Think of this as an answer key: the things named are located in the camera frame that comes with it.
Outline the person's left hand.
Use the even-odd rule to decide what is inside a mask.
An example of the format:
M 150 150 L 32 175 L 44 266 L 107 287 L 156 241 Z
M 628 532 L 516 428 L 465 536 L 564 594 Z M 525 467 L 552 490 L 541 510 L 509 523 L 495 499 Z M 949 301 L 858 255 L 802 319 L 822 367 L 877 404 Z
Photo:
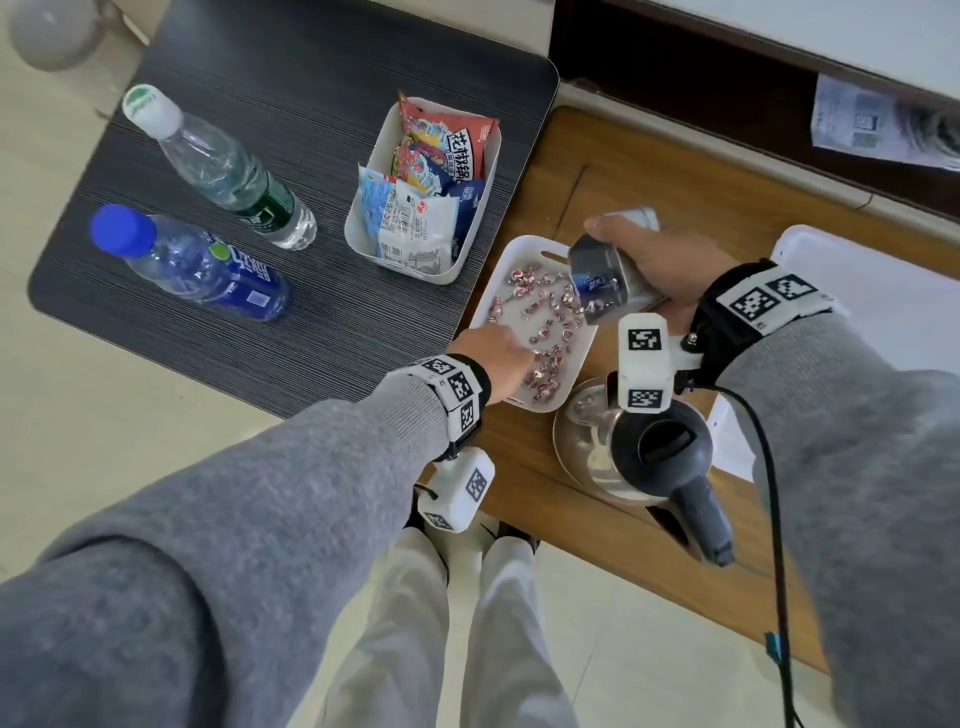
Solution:
M 514 339 L 522 344 L 508 325 L 488 322 L 478 328 L 463 331 L 446 349 L 446 353 L 451 357 L 468 358 L 484 371 L 489 382 L 489 397 L 486 401 L 489 406 L 504 401 L 504 399 L 497 399 L 497 342 L 499 339 Z

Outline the silver candy bag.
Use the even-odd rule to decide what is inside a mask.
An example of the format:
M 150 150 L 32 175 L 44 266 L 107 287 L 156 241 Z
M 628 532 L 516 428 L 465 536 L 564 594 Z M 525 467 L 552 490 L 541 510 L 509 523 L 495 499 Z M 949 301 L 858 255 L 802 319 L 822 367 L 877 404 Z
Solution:
M 643 277 L 629 255 L 589 233 L 570 247 L 568 262 L 583 319 L 590 326 L 653 310 L 666 300 Z

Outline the person's left forearm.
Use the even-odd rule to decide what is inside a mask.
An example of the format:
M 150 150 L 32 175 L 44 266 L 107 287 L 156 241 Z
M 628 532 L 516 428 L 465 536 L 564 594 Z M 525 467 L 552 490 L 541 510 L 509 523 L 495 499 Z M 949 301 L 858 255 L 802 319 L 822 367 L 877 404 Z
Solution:
M 449 417 L 393 373 L 68 527 L 0 584 L 0 728 L 285 728 Z

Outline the left wrist marker band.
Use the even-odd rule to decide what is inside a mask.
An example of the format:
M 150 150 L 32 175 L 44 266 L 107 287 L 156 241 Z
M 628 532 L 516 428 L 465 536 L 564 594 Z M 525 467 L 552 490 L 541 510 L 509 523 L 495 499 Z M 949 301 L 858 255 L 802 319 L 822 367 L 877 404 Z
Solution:
M 388 380 L 416 379 L 424 383 L 445 412 L 448 446 L 435 458 L 450 461 L 474 442 L 483 425 L 483 410 L 490 398 L 490 382 L 477 376 L 474 360 L 439 354 L 387 374 Z

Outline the wrist marker band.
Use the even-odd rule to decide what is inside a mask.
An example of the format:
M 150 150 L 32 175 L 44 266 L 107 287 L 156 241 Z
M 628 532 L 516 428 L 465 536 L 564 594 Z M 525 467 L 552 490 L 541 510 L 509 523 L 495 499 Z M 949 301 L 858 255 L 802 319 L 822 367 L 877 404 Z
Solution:
M 700 356 L 687 389 L 710 389 L 740 355 L 788 324 L 823 313 L 846 314 L 832 295 L 762 258 L 723 273 L 700 297 L 681 348 Z
M 424 383 L 445 412 L 448 446 L 435 458 L 450 461 L 474 442 L 483 425 L 483 410 L 490 398 L 490 382 L 477 376 L 474 360 L 439 354 L 387 374 L 388 380 L 416 379 Z

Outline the right white marker cube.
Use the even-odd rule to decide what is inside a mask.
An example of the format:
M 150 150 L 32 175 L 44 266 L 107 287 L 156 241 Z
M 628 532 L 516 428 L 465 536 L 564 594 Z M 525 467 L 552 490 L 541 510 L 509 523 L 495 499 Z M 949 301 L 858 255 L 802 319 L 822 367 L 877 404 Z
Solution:
M 666 319 L 653 312 L 630 313 L 618 321 L 618 407 L 630 414 L 657 414 L 690 387 L 690 373 L 704 353 L 697 337 L 671 336 Z

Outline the wooden desk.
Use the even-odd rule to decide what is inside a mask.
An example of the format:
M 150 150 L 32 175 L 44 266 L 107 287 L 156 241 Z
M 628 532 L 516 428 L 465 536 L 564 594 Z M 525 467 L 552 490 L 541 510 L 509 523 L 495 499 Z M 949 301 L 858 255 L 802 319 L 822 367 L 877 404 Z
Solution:
M 705 234 L 738 261 L 768 257 L 786 229 L 808 224 L 960 281 L 953 242 L 564 106 L 549 115 L 510 198 L 471 307 L 512 239 L 572 243 L 587 218 L 633 206 L 653 208 L 666 229 Z M 769 519 L 753 486 L 710 473 L 734 527 L 737 561 L 699 564 L 641 507 L 580 490 L 557 462 L 552 423 L 553 415 L 509 404 L 487 411 L 476 441 L 496 466 L 486 514 L 761 645 L 776 628 L 775 587 Z

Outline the left white marker cube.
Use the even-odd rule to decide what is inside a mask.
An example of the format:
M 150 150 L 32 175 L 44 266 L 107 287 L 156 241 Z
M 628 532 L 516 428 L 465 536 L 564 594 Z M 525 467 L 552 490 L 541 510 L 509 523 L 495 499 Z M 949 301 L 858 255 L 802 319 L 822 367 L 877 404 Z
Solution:
M 486 451 L 468 446 L 435 470 L 416 496 L 416 511 L 426 525 L 448 533 L 469 529 L 496 474 Z

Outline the dark blue snack packet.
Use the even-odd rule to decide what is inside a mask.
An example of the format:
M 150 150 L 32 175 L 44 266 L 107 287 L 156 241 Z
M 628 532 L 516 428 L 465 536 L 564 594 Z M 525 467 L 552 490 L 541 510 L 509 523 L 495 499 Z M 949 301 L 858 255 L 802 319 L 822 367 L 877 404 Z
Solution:
M 479 200 L 486 187 L 486 180 L 475 178 L 463 181 L 452 181 L 442 188 L 441 195 L 455 198 L 458 202 L 457 219 L 454 226 L 453 242 L 451 244 L 451 261 L 459 259 L 464 240 L 474 223 L 474 216 L 479 207 Z

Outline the right wrist marker band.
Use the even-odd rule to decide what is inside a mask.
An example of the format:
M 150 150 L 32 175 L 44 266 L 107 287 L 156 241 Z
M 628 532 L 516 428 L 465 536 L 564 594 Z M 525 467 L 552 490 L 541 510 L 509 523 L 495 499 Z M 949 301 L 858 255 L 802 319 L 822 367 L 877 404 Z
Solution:
M 740 355 L 788 324 L 823 313 L 846 314 L 832 295 L 762 258 L 723 273 L 700 297 L 681 348 L 700 356 L 687 389 L 710 389 Z

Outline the person's black right shoe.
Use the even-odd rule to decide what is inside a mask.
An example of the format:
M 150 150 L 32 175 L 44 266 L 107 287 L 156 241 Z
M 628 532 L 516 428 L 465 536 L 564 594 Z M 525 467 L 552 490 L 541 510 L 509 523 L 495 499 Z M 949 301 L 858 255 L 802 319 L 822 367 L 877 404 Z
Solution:
M 541 543 L 539 538 L 532 536 L 522 529 L 517 528 L 503 520 L 498 522 L 498 525 L 495 529 L 487 527 L 486 525 L 484 528 L 489 536 L 495 541 L 499 539 L 513 538 L 525 542 L 530 547 L 533 554 L 537 553 Z

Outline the white snack packet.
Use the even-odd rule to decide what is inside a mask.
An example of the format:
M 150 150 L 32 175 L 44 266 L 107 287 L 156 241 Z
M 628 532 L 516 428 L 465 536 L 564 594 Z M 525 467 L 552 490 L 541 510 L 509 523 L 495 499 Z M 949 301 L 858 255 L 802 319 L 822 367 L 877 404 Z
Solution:
M 387 184 L 386 197 L 373 211 L 377 257 L 415 273 L 438 276 L 453 265 L 459 200 L 422 196 L 397 180 Z

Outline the large red snack packet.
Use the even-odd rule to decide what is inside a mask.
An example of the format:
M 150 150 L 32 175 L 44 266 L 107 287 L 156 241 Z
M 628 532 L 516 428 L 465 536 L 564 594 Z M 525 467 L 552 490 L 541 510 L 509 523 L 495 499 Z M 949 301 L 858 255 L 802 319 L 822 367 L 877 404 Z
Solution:
M 484 155 L 499 130 L 493 117 L 428 111 L 398 92 L 404 138 L 438 152 L 438 164 L 454 181 L 485 179 Z

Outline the light blue snack packet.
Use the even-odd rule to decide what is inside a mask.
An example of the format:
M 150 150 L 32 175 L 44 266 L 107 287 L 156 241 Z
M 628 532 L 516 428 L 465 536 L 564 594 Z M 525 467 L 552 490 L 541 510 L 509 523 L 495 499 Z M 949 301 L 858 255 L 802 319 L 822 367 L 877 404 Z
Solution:
M 369 238 L 377 248 L 386 235 L 397 231 L 397 184 L 393 176 L 365 166 L 358 167 L 361 215 Z

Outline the dark striped side table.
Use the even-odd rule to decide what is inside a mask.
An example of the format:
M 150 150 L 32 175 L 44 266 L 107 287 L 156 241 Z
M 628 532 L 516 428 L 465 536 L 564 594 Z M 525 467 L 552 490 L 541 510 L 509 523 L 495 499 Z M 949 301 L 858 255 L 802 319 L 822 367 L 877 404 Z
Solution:
M 315 214 L 306 250 L 250 232 L 179 179 L 116 111 L 30 276 L 35 310 L 277 417 L 357 400 L 442 350 L 473 307 L 485 261 L 559 87 L 546 57 L 366 0 L 172 0 L 135 78 L 254 151 Z M 450 284 L 367 261 L 344 227 L 357 165 L 403 91 L 500 120 L 486 210 Z M 276 268 L 277 320 L 178 300 L 96 249 L 93 213 L 119 203 L 206 228 Z

